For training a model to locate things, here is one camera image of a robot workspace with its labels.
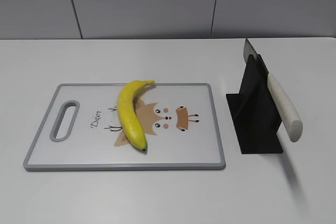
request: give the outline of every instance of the white knife handle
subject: white knife handle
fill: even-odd
[[[298,112],[284,89],[271,73],[267,76],[267,87],[279,111],[289,139],[292,142],[296,142],[300,139],[303,130],[303,123]]]

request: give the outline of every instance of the black knife stand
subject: black knife stand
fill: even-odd
[[[267,88],[262,60],[248,57],[239,93],[226,94],[226,99],[242,154],[283,152],[277,137],[281,118]]]

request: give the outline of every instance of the yellow banana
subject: yellow banana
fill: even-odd
[[[132,81],[120,92],[118,97],[118,116],[128,141],[137,149],[146,152],[147,141],[133,106],[134,98],[155,81]]]

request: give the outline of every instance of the white table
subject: white table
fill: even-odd
[[[298,143],[281,125],[281,155],[240,153],[225,94],[239,90],[243,39],[0,41],[0,223],[336,223],[336,39],[251,43],[303,120]],[[210,83],[227,167],[24,170],[57,85],[134,79]]]

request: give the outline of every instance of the white cutting board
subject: white cutting board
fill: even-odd
[[[27,153],[26,170],[225,167],[209,84],[157,84],[140,95],[136,111],[146,133],[146,154],[122,138],[118,112],[114,108],[123,86],[61,84]],[[68,137],[57,140],[53,137],[55,121],[62,105],[69,101],[76,102],[77,115]]]

